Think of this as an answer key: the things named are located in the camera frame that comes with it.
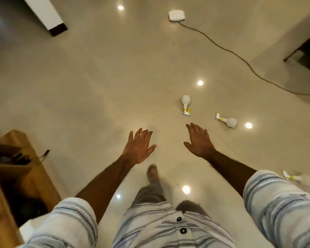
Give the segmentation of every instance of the person's left arm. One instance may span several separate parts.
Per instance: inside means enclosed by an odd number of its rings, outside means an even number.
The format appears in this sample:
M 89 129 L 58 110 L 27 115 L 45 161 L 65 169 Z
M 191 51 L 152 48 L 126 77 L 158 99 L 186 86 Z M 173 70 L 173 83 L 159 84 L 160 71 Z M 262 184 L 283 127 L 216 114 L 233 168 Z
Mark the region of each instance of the person's left arm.
M 97 224 L 128 172 L 157 147 L 149 146 L 152 131 L 131 131 L 120 157 L 97 175 L 76 197 L 62 200 L 21 247 L 95 247 Z

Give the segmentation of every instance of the bare foot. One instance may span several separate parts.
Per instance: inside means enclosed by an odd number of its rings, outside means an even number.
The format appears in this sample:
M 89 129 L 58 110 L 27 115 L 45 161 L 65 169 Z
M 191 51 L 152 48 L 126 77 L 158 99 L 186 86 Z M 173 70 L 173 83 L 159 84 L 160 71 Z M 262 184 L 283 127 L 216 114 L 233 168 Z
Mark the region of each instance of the bare foot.
M 158 173 L 157 173 L 157 167 L 155 164 L 151 164 L 148 167 L 147 177 L 148 177 L 148 181 L 150 183 L 160 181 L 160 178 L 159 178 Z

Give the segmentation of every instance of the black button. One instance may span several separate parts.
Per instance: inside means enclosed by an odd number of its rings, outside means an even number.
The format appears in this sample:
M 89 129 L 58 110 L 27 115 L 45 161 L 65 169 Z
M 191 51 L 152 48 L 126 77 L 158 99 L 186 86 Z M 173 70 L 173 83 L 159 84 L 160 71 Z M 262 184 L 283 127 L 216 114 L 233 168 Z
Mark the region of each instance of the black button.
M 181 233 L 181 234 L 185 234 L 185 233 L 187 233 L 186 228 L 181 228 L 181 229 L 180 229 L 180 233 Z

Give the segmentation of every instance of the rolled-up sleeve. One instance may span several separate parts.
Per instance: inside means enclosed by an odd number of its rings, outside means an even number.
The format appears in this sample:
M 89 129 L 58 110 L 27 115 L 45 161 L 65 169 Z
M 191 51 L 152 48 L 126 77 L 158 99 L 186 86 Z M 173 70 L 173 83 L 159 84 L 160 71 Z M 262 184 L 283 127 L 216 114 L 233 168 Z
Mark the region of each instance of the rolled-up sleeve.
M 278 174 L 260 170 L 246 183 L 247 212 L 277 248 L 310 247 L 310 195 Z
M 93 209 L 83 199 L 67 198 L 58 203 L 48 218 L 22 246 L 51 248 L 95 247 L 97 224 Z

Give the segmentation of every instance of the gray pants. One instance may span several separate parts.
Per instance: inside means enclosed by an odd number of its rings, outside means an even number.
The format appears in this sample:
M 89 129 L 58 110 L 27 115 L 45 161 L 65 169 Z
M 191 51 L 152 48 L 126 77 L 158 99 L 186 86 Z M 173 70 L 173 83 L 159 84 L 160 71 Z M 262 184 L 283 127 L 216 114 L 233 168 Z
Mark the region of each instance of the gray pants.
M 166 199 L 163 195 L 163 188 L 158 181 L 142 187 L 137 193 L 136 198 L 133 200 L 131 207 L 141 203 L 160 203 L 163 201 L 166 201 Z M 182 201 L 180 204 L 178 204 L 176 211 L 181 211 L 182 213 L 191 211 L 208 216 L 208 214 L 199 204 L 189 200 Z

